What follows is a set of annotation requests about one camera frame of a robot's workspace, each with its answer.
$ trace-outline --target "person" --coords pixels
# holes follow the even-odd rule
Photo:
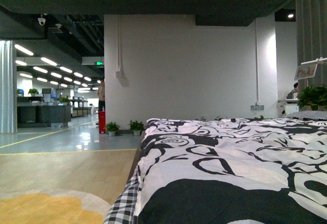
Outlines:
[[[104,78],[100,79],[100,87],[97,91],[97,95],[99,98],[99,112],[106,110],[106,102],[105,102],[105,83]]]
[[[294,94],[298,94],[298,83],[296,82],[294,85],[293,85],[294,89],[287,94],[287,97],[286,99],[295,99],[294,97]]]

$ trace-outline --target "picture frame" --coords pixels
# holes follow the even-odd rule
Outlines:
[[[303,80],[307,78],[315,77],[317,70],[317,63],[308,63],[298,66],[294,80]]]

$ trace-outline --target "white curtain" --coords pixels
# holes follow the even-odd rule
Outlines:
[[[17,132],[16,51],[0,40],[0,133]]]

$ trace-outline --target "curtain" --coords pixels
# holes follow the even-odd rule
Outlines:
[[[327,0],[296,0],[297,63],[327,58]],[[309,85],[327,86],[327,64],[319,64]],[[299,80],[299,88],[307,86]]]
[[[16,51],[13,41],[0,40],[0,133],[17,132]]]

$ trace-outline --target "shiny floor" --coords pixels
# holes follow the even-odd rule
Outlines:
[[[22,128],[0,134],[0,194],[69,189],[111,205],[123,190],[140,136],[99,134],[97,115],[63,128]]]
[[[97,121],[95,114],[72,118],[68,127],[20,128],[16,134],[0,134],[0,155],[137,148],[139,136],[99,134]]]

